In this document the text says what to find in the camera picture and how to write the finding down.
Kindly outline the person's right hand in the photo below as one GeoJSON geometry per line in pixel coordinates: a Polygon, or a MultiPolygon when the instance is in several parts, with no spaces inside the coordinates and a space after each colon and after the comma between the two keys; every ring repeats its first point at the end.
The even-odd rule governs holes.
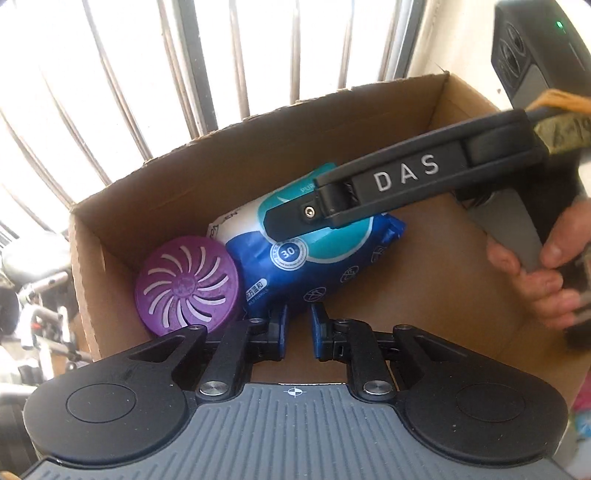
{"type": "Polygon", "coordinates": [[[549,328],[564,330],[585,322],[580,310],[590,304],[590,296],[566,288],[559,268],[590,244],[590,220],[588,199],[577,200],[565,209],[541,249],[541,268],[532,272],[523,268],[513,251],[493,238],[487,239],[489,262],[508,275],[534,317],[549,328]]]}

